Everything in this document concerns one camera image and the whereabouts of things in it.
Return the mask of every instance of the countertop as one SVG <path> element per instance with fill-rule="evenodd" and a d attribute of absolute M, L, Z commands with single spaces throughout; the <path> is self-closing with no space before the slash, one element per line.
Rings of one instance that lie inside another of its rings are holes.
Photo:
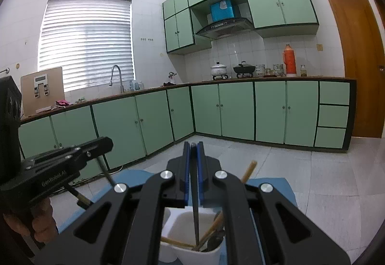
<path fill-rule="evenodd" d="M 92 104 L 97 104 L 97 103 L 101 103 L 101 102 L 107 102 L 107 101 L 111 101 L 111 100 L 132 97 L 132 96 L 135 96 L 135 95 L 142 95 L 142 94 L 146 94 L 146 93 L 152 93 L 152 92 L 155 92 L 155 91 L 179 88 L 179 87 L 184 87 L 184 86 L 223 84 L 223 83 L 232 83 L 232 82 L 288 81 L 288 80 L 303 80 L 303 81 L 314 81 L 315 80 L 315 81 L 341 81 L 341 82 L 356 81 L 356 79 L 354 79 L 354 78 L 346 78 L 346 77 L 326 77 L 326 76 L 286 77 L 286 76 L 284 76 L 284 77 L 232 78 L 232 79 L 220 79 L 220 80 L 216 80 L 216 81 L 202 81 L 202 82 L 183 83 L 183 84 L 178 84 L 178 85 L 174 85 L 174 86 L 159 86 L 159 87 L 154 87 L 154 88 L 149 88 L 149 89 L 132 91 L 132 92 L 124 93 L 124 94 L 108 96 L 108 97 L 104 97 L 104 98 L 87 100 L 87 101 L 84 101 L 84 102 L 71 104 L 70 106 L 67 106 L 65 108 L 58 108 L 58 109 L 53 109 L 53 110 L 50 110 L 50 111 L 41 112 L 41 113 L 38 113 L 36 115 L 27 116 L 27 117 L 22 118 L 21 124 L 24 124 L 24 123 L 27 123 L 27 122 L 31 122 L 31 121 L 35 121 L 35 120 L 41 119 L 43 117 L 55 115 L 55 114 L 58 114 L 58 113 L 61 113 L 61 112 L 66 112 L 66 111 L 70 111 L 70 110 L 77 109 L 77 108 L 80 108 L 80 107 L 89 106 L 89 105 L 92 105 Z"/>

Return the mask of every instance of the cooking pot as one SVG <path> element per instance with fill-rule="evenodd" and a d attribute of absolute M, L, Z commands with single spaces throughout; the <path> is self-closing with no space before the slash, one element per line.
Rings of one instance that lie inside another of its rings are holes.
<path fill-rule="evenodd" d="M 233 67 L 233 69 L 237 74 L 252 74 L 255 71 L 255 65 L 246 64 L 246 61 L 242 61 L 241 64 Z"/>
<path fill-rule="evenodd" d="M 217 62 L 214 66 L 211 67 L 212 76 L 222 76 L 227 74 L 227 66 Z"/>

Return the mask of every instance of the orange thermos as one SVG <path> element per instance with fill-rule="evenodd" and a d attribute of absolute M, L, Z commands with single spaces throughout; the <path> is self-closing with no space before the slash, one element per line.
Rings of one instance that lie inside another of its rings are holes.
<path fill-rule="evenodd" d="M 282 53 L 282 56 L 283 56 L 283 62 L 286 65 L 286 76 L 297 76 L 294 49 L 290 47 L 290 45 L 286 45 Z"/>

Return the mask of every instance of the range hood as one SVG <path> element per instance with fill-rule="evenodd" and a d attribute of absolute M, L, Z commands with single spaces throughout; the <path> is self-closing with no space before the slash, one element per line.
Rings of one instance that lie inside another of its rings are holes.
<path fill-rule="evenodd" d="M 241 32 L 251 31 L 253 29 L 254 25 L 248 18 L 228 18 L 205 26 L 199 30 L 196 35 L 211 39 L 219 39 Z"/>

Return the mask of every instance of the blue box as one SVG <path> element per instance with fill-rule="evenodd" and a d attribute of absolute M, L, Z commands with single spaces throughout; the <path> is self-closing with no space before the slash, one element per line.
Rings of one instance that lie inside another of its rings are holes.
<path fill-rule="evenodd" d="M 210 11 L 213 22 L 236 17 L 236 13 L 232 7 L 231 0 L 222 0 L 212 4 L 210 6 Z"/>

